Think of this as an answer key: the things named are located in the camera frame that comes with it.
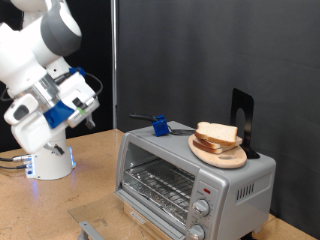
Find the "oven vent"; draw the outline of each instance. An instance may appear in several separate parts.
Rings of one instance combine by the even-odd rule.
[[[244,199],[261,192],[268,188],[271,183],[271,173],[258,178],[257,180],[241,187],[237,191],[236,203],[243,201]]]

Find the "blue object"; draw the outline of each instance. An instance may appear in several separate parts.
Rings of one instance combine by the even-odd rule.
[[[79,72],[83,77],[86,76],[86,72],[81,67],[69,68],[69,71],[72,75],[75,74],[76,72]]]
[[[73,113],[74,110],[69,108],[60,100],[53,108],[45,112],[43,115],[47,119],[50,127],[54,129],[59,126],[60,123],[67,120]]]
[[[165,119],[164,115],[158,116],[157,119],[158,121],[152,122],[154,131],[156,132],[156,136],[160,137],[162,135],[170,133],[167,120]]]

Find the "wooden plate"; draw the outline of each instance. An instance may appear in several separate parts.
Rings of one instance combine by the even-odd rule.
[[[247,155],[239,146],[220,154],[209,153],[193,146],[193,140],[195,138],[196,136],[193,134],[188,140],[191,151],[202,161],[210,165],[219,168],[239,168],[247,162]]]

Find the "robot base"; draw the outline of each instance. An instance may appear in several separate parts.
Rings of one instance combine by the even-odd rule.
[[[26,169],[27,178],[39,180],[55,180],[69,175],[76,163],[73,159],[72,148],[67,146],[65,131],[50,141],[64,151],[62,156],[57,156],[50,150],[42,148],[33,156],[32,166]]]

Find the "oven rack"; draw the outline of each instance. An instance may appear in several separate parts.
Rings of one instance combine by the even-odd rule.
[[[184,225],[188,214],[194,176],[159,159],[140,171],[126,171],[135,181],[129,184],[170,212]]]

